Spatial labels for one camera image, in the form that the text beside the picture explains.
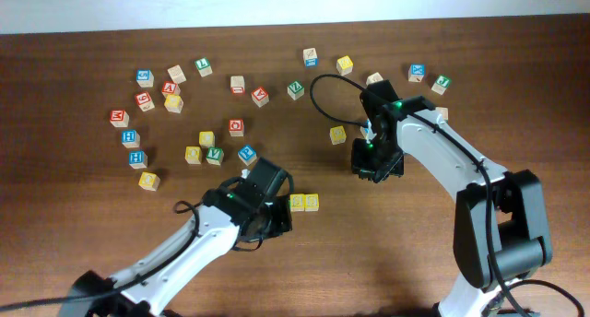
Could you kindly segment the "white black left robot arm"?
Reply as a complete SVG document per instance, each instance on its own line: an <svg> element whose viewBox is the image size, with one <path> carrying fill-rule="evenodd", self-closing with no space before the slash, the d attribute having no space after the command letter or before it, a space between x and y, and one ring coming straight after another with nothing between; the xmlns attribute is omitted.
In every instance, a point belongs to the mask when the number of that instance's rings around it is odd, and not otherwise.
<svg viewBox="0 0 590 317"><path fill-rule="evenodd" d="M70 288L75 302L62 305L65 316L161 316L170 301L208 264L230 251L252 252L263 241L292 229L289 198L280 194L293 178L260 158L252 170L205 192L192 205L179 201L177 214L189 220L135 264L102 278L93 271Z"/></svg>

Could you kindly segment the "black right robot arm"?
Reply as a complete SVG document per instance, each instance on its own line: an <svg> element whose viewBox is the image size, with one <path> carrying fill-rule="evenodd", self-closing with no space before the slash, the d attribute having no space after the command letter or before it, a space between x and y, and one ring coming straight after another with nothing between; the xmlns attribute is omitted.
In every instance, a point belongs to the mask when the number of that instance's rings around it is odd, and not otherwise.
<svg viewBox="0 0 590 317"><path fill-rule="evenodd" d="M491 316L502 287L523 282L553 256L543 188L530 170L510 172L455 132L422 96L397 97L389 81L360 93L369 130L355 139L351 168L375 183L402 176L416 159L455 203L454 258L460 270L437 316Z"/></svg>

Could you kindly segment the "yellow letter S block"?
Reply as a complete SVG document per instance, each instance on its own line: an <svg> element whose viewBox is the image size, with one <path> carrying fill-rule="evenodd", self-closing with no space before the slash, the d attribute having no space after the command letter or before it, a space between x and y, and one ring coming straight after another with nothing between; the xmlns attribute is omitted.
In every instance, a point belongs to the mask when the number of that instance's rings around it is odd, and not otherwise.
<svg viewBox="0 0 590 317"><path fill-rule="evenodd" d="M319 210L319 195L318 194L306 194L305 196L304 210L306 212L315 212Z"/></svg>
<svg viewBox="0 0 590 317"><path fill-rule="evenodd" d="M305 195L292 194L289 197L289 208L291 212L302 212L305 210Z"/></svg>

